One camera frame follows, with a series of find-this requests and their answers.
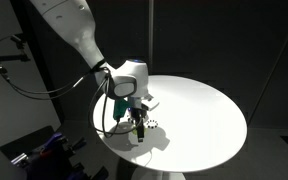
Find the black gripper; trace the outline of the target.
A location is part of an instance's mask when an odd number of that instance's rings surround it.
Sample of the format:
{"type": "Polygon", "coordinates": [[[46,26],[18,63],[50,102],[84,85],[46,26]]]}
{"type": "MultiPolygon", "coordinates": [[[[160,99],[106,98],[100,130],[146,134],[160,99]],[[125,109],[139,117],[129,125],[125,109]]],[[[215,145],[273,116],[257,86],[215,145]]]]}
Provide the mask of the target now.
{"type": "Polygon", "coordinates": [[[127,101],[130,104],[130,118],[137,124],[137,138],[141,143],[144,140],[144,125],[143,120],[147,118],[147,110],[142,105],[141,98],[128,97],[127,101]]]}

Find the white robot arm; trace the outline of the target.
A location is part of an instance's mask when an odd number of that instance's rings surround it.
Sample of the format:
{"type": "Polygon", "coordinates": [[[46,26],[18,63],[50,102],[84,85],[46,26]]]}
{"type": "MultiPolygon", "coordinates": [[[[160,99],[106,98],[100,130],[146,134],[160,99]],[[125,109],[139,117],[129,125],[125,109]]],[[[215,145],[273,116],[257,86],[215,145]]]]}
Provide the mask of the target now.
{"type": "Polygon", "coordinates": [[[86,0],[29,0],[51,28],[75,48],[95,74],[98,86],[113,100],[127,99],[136,122],[139,142],[144,140],[144,119],[149,107],[148,67],[141,60],[126,60],[114,69],[95,41],[95,21],[86,0]]]}

